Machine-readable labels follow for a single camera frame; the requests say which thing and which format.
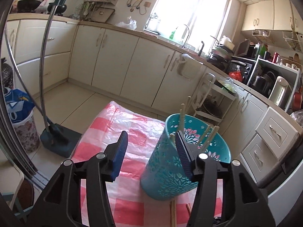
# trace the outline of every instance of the checkered tablecloth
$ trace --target checkered tablecloth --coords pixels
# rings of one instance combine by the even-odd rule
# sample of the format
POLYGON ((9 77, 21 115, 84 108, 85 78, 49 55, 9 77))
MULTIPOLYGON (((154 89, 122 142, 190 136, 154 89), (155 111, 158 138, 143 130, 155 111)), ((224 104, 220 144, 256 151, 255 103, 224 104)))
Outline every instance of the checkered tablecloth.
MULTIPOLYGON (((136 114, 110 102, 82 136, 72 157, 74 162, 90 159, 117 142, 121 132, 128 133, 128 147, 119 176, 106 183, 116 226, 171 226, 170 201, 156 201, 140 187, 140 175, 160 138, 165 123, 136 114)), ((186 203, 193 205, 196 190, 177 197, 177 225, 186 226, 189 214, 186 203)), ((222 181, 218 180, 215 216, 222 211, 222 181)), ((89 225, 85 180, 81 181, 82 223, 89 225)))

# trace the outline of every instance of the wooden countertop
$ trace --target wooden countertop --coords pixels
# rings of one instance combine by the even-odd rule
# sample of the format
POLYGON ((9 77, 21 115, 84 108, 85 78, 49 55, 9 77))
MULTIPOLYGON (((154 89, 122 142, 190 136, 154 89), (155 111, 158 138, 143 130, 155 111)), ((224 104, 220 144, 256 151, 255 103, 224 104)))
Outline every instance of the wooden countertop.
MULTIPOLYGON (((41 14, 41 13, 13 13, 8 16, 8 20, 17 20, 17 19, 48 19, 48 14, 41 14)), ((134 36, 142 37, 147 40, 153 41, 155 43, 161 44, 165 47, 171 48, 175 51, 178 51, 182 54, 188 54, 195 60, 202 62, 205 66, 209 67, 210 69, 214 70, 215 72, 219 73, 222 76, 227 77, 228 75, 225 72, 222 72, 220 69, 217 67, 213 66, 209 62, 206 61, 206 59, 201 58, 195 54, 192 54, 191 52, 188 52, 182 48, 179 48, 176 45, 170 44, 168 42, 165 42, 161 39, 158 39, 156 36, 140 32, 140 31, 133 31, 121 27, 117 27, 114 25, 106 24, 106 23, 96 23, 96 22, 88 22, 88 21, 78 21, 75 19, 70 19, 62 16, 54 16, 55 21, 62 21, 62 22, 67 22, 67 23, 74 23, 74 24, 79 24, 79 25, 88 25, 88 26, 97 26, 97 27, 102 27, 106 29, 111 29, 111 30, 116 30, 128 34, 132 34, 134 36)), ((258 93, 257 91, 253 90, 252 88, 248 87, 247 85, 242 84, 241 82, 234 80, 234 83, 237 84, 238 86, 242 87, 252 95, 256 96, 258 99, 263 101, 265 104, 268 106, 272 107, 275 111, 277 111, 283 118, 285 118, 298 132, 300 135, 303 134, 303 128, 295 121, 293 120, 286 112, 284 112, 280 107, 275 105, 272 101, 258 93)))

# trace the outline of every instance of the wire basket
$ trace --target wire basket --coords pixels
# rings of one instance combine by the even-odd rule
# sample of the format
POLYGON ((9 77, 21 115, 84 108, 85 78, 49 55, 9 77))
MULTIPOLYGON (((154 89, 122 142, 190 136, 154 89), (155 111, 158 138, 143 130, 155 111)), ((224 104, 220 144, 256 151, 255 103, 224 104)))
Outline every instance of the wire basket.
POLYGON ((275 40, 272 38, 272 36, 270 34, 271 34, 271 32, 269 31, 268 36, 254 35, 254 34, 252 34, 252 36, 255 39, 257 39, 258 42, 261 43, 261 44, 274 45, 275 40))
POLYGON ((303 53, 303 44, 299 40, 297 40, 297 35, 295 36, 292 35, 292 32, 284 32, 283 31, 283 38, 288 44, 288 47, 296 52, 303 53))

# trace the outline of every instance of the tile floor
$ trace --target tile floor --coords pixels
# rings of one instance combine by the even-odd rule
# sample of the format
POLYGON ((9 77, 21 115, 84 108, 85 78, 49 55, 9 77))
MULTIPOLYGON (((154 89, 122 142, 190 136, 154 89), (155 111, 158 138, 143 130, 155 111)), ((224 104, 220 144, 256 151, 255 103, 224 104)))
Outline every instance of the tile floor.
MULTIPOLYGON (((61 124, 81 134, 86 131, 99 112, 110 101, 114 100, 69 82, 65 82, 45 93, 44 99, 47 116, 52 122, 61 124)), ((165 119, 165 117, 158 116, 149 111, 117 100, 114 101, 138 114, 159 120, 165 119)), ((44 130, 44 123, 43 117, 37 109, 34 109, 34 120, 38 133, 41 134, 44 130)), ((29 154, 29 157, 34 165, 49 179, 65 160, 65 158, 52 153, 41 145, 35 152, 29 154)))

